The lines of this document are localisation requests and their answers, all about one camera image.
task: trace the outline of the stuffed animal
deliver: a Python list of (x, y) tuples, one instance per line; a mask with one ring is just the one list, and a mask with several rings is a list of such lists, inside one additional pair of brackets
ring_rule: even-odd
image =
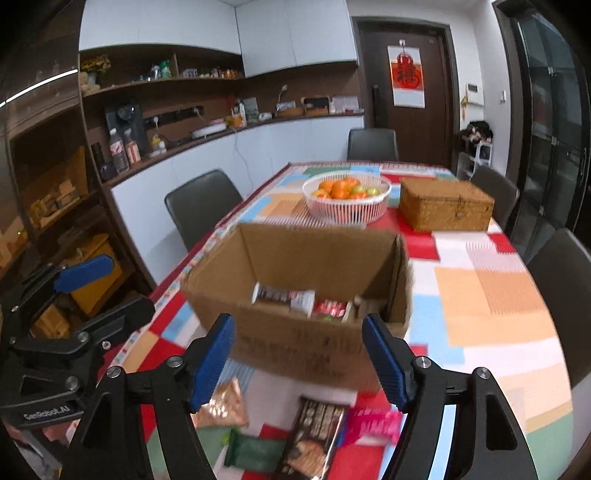
[(94, 85), (88, 85), (87, 72), (80, 72), (78, 74), (78, 80), (80, 81), (80, 90), (82, 90), (82, 95), (88, 95), (89, 93), (98, 92), (100, 90), (100, 85), (98, 83), (95, 83)]

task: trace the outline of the chair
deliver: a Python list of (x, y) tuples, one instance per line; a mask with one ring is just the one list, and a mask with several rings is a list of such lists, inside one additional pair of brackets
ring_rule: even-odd
[(352, 128), (347, 160), (398, 161), (396, 132), (387, 128)]
[(527, 268), (554, 320), (574, 388), (591, 372), (591, 257), (571, 232), (561, 229)]
[(164, 198), (189, 251), (241, 201), (242, 196), (221, 170), (189, 180)]
[(476, 169), (471, 182), (495, 199), (492, 217), (504, 230), (509, 215), (519, 198), (517, 187), (496, 170), (486, 166), (480, 166)]

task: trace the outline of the screw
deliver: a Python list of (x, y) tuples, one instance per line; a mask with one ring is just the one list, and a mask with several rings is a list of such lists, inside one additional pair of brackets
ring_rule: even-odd
[(484, 380), (486, 380), (487, 378), (491, 377), (491, 371), (485, 367), (478, 367), (476, 369), (476, 375), (478, 375), (480, 378), (483, 378)]
[(169, 357), (168, 360), (166, 360), (166, 364), (170, 368), (180, 367), (183, 364), (183, 357), (182, 356), (178, 356), (178, 355), (173, 355), (173, 356)]
[(76, 377), (73, 375), (71, 377), (66, 378), (66, 388), (71, 392), (75, 392), (80, 387), (80, 382)]
[(115, 365), (107, 370), (107, 377), (109, 378), (117, 378), (121, 375), (121, 367)]
[(88, 339), (90, 338), (90, 335), (88, 335), (88, 332), (80, 332), (76, 338), (78, 338), (78, 340), (82, 343), (87, 342)]
[(420, 368), (429, 368), (431, 366), (431, 359), (426, 356), (418, 356), (414, 362)]

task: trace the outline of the green fruit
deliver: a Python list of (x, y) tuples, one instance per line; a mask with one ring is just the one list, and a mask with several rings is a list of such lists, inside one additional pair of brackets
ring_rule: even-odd
[(361, 185), (356, 185), (351, 189), (351, 195), (354, 193), (365, 193), (365, 189)]

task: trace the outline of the white plastic basket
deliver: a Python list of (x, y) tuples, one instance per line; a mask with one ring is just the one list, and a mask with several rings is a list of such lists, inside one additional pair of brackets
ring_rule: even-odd
[[(380, 194), (357, 200), (333, 200), (312, 195), (323, 181), (342, 180), (345, 177), (356, 178), (366, 188), (377, 187)], [(312, 177), (304, 183), (302, 189), (308, 210), (313, 217), (335, 225), (358, 225), (374, 222), (386, 213), (392, 184), (387, 179), (371, 173), (339, 170)]]

